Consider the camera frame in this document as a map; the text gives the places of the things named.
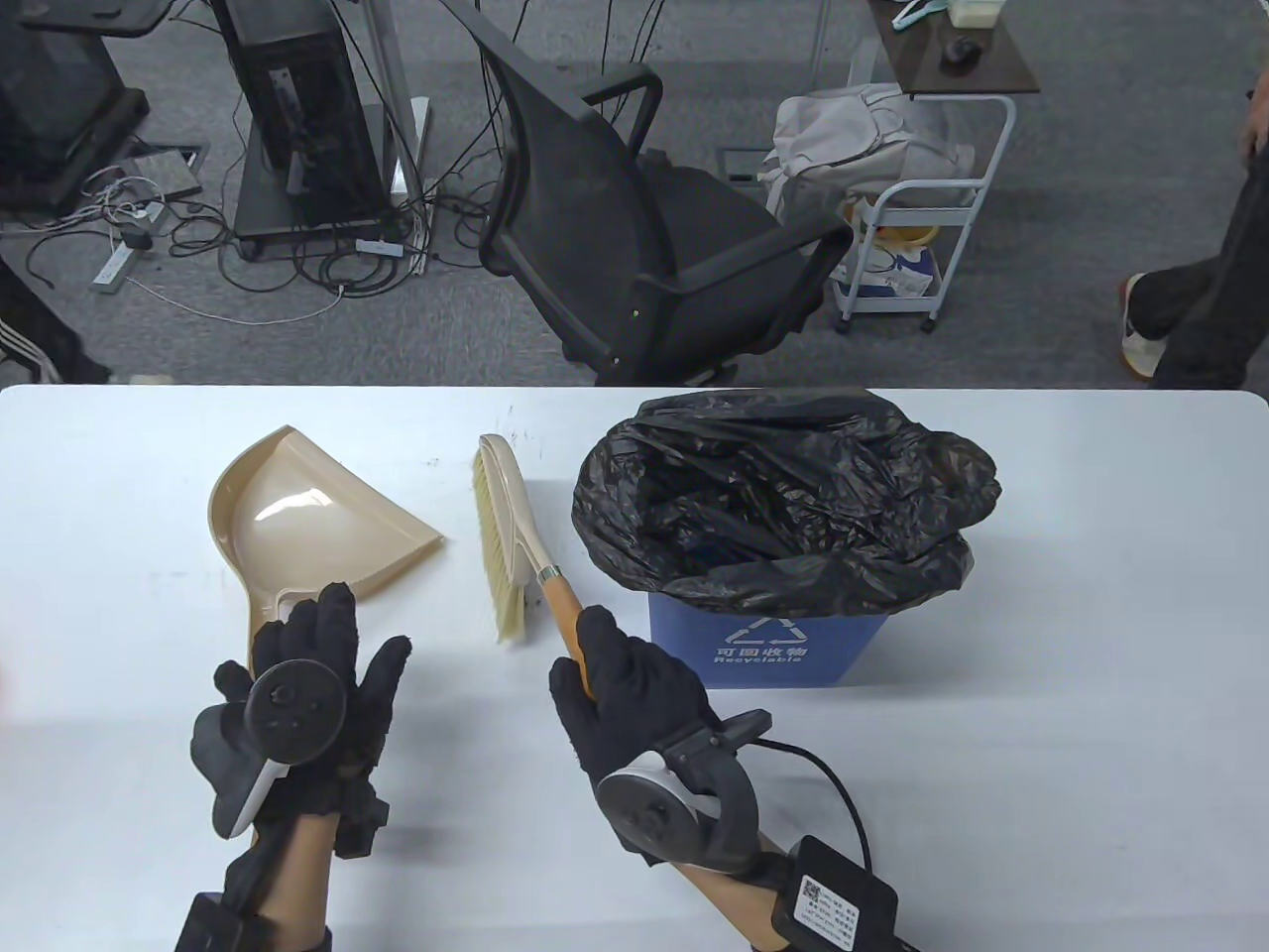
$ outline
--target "chair seat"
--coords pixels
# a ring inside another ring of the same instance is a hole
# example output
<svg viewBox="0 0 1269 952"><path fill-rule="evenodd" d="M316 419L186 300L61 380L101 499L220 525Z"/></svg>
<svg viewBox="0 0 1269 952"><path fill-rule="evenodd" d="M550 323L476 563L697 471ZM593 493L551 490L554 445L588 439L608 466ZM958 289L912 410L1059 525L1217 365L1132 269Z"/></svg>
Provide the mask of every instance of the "chair seat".
<svg viewBox="0 0 1269 952"><path fill-rule="evenodd" d="M755 201L702 169L648 164L643 173L670 232L679 270L780 227ZM805 264L801 254L789 251L684 301L654 358L657 376L683 380L736 354L768 349L758 344ZM802 317L821 303L822 294Z"/></svg>

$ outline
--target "dustpan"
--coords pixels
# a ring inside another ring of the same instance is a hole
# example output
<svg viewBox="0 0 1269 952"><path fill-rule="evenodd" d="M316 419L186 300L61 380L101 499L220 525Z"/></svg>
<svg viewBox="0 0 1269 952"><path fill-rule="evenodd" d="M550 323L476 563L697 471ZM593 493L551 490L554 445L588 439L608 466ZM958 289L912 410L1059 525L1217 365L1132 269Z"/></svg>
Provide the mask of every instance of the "dustpan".
<svg viewBox="0 0 1269 952"><path fill-rule="evenodd" d="M246 589L250 640L283 607L346 581L379 590L442 536L293 426L270 433L221 473L207 505L216 546Z"/></svg>

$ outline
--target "monitor stand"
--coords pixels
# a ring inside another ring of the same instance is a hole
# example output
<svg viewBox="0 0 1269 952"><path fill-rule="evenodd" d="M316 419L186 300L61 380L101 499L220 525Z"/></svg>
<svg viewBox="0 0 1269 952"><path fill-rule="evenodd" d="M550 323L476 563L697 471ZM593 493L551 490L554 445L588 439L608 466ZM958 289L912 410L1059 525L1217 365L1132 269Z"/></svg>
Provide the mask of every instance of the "monitor stand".
<svg viewBox="0 0 1269 952"><path fill-rule="evenodd" d="M385 161L385 149L392 149L391 141L381 132L385 129L383 107L378 103L363 103L365 126L371 131L371 143L374 149L376 166L395 168ZM383 183L385 198L391 180ZM242 185L239 189L237 211L233 215L233 231L239 237L239 254L249 261L269 261L291 259L296 255L321 255L334 251L340 240L353 239L372 241L400 240L402 235L386 236L383 216L362 221L329 221L329 213L320 208L306 208L303 199L288 195L286 183L264 155L264 142L255 122L251 123L251 136L247 140L246 159L242 164Z"/></svg>

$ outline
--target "chair backrest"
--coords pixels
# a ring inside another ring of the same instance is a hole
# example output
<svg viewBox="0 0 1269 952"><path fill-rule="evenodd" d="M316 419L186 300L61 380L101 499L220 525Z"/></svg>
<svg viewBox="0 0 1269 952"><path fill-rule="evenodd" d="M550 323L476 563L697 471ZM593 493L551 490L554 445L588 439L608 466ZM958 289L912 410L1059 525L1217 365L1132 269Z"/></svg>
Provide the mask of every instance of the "chair backrest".
<svg viewBox="0 0 1269 952"><path fill-rule="evenodd" d="M482 261L513 274L594 363L629 326L634 275L675 273L665 222L629 147L594 108L471 0L442 3L485 53L510 118Z"/></svg>

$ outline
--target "brush handle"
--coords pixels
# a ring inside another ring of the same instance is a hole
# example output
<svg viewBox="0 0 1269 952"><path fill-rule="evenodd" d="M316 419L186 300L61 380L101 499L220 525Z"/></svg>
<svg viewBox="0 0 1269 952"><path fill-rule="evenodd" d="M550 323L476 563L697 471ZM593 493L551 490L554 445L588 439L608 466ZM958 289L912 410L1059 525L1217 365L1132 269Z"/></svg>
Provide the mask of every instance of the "brush handle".
<svg viewBox="0 0 1269 952"><path fill-rule="evenodd" d="M562 575L543 581L542 594L546 595L547 604L551 605L551 614L555 616L560 633L563 636L569 656L581 668L581 684L586 688L586 697L594 701L595 696L590 693L590 678L586 675L586 659L581 654L581 645L577 644L577 616L581 614L581 602L577 600L572 585Z"/></svg>

